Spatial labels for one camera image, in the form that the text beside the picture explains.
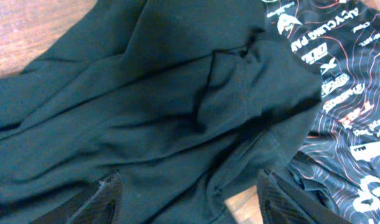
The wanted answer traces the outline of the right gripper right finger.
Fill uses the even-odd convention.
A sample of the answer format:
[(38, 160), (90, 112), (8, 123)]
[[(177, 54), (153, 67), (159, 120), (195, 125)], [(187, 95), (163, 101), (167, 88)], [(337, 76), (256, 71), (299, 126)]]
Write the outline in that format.
[(350, 224), (270, 170), (259, 172), (257, 195), (264, 224)]

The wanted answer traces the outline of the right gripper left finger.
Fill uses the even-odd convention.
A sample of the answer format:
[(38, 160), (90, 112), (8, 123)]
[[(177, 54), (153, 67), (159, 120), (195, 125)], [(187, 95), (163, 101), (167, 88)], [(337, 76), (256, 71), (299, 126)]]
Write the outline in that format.
[(117, 224), (121, 200), (122, 178), (112, 170), (31, 224)]

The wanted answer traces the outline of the black t-shirt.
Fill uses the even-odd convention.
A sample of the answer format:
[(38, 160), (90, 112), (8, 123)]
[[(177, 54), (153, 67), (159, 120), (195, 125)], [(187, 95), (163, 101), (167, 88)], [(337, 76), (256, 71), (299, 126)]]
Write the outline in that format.
[(261, 1), (99, 1), (0, 79), (0, 223), (111, 170), (121, 223), (230, 223), (225, 200), (302, 145), (321, 83)]

